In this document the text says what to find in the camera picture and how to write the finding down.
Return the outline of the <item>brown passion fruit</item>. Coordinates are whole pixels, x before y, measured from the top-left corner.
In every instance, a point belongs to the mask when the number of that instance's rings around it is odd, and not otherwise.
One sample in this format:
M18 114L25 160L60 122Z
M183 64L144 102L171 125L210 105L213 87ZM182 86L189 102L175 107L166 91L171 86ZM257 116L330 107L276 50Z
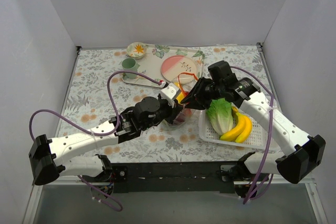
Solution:
M184 122L188 121L192 116L192 112L185 111L184 113L180 113L173 121L174 125L181 125Z

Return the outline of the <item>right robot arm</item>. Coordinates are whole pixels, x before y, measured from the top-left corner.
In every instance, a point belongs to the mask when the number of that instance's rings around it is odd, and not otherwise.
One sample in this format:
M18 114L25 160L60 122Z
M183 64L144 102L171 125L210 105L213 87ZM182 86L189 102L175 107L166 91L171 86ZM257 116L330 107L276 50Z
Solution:
M279 145L281 151L269 154L250 152L237 161L233 174L251 180L263 174L278 174L297 184L320 165L325 140L296 127L270 102L263 89L249 78L237 79L226 61L209 66L211 78L201 77L182 103L204 110L213 100L224 98L252 117Z

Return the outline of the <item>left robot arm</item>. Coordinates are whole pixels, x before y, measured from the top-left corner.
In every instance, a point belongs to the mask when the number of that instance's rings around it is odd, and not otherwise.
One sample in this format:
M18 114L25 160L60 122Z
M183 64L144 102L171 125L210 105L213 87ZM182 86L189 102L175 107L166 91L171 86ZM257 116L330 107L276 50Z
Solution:
M35 137L28 154L34 185L49 184L60 176L78 175L108 181L112 175L109 161L99 155L85 158L84 153L138 138L162 121L174 121L182 108L181 104L171 105L161 97L146 97L85 132L56 138L45 134Z

